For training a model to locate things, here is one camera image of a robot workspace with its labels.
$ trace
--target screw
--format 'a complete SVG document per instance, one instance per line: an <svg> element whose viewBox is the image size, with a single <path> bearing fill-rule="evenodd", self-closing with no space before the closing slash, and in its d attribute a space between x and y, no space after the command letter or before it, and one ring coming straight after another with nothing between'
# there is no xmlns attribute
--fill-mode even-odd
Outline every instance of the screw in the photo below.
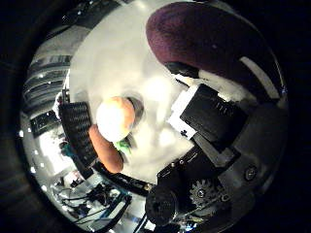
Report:
<svg viewBox="0 0 311 233"><path fill-rule="evenodd" d="M257 174L257 168L255 166L251 166L245 171L245 180L246 181L251 181L255 178Z"/></svg>
<svg viewBox="0 0 311 233"><path fill-rule="evenodd" d="M199 198L203 198L205 196L205 191L203 189L200 189L197 191L197 196Z"/></svg>
<svg viewBox="0 0 311 233"><path fill-rule="evenodd" d="M147 183L145 186L144 186L144 189L147 190L147 191L150 191L151 189L153 188L153 186L149 183Z"/></svg>

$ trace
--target gear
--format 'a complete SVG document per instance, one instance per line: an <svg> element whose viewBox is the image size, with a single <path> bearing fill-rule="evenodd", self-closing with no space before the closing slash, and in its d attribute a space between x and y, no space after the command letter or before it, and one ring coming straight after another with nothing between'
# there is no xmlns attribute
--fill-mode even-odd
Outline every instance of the gear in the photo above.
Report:
<svg viewBox="0 0 311 233"><path fill-rule="evenodd" d="M218 197L218 189L207 180L197 181L190 190L190 199L196 207L214 202Z"/></svg>

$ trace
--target white ball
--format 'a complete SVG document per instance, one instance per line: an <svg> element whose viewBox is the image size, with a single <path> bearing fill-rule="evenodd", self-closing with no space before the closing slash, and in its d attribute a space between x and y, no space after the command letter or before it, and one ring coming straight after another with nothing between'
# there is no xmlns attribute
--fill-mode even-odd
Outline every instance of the white ball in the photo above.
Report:
<svg viewBox="0 0 311 233"><path fill-rule="evenodd" d="M96 120L100 134L110 142L118 142L132 129L134 107L127 98L111 97L98 107Z"/></svg>

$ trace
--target carrot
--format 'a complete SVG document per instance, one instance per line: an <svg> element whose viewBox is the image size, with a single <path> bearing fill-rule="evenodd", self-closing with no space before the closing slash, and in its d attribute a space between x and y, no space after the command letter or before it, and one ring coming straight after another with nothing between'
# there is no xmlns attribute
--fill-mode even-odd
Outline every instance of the carrot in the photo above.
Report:
<svg viewBox="0 0 311 233"><path fill-rule="evenodd" d="M88 130L88 135L105 168L111 173L119 173L123 169L122 158L115 148L114 144L107 141L98 130L96 124L93 124Z"/></svg>

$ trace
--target maroon fabric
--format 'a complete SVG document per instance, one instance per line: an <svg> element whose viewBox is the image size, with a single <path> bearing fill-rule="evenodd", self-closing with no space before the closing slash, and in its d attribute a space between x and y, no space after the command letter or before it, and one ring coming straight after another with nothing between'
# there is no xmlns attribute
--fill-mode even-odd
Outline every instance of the maroon fabric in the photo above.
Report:
<svg viewBox="0 0 311 233"><path fill-rule="evenodd" d="M261 35L220 9L200 3L169 4L151 15L147 38L156 58L182 62L244 85L259 100L268 96L253 73L239 59L248 56L281 91L274 58Z"/></svg>

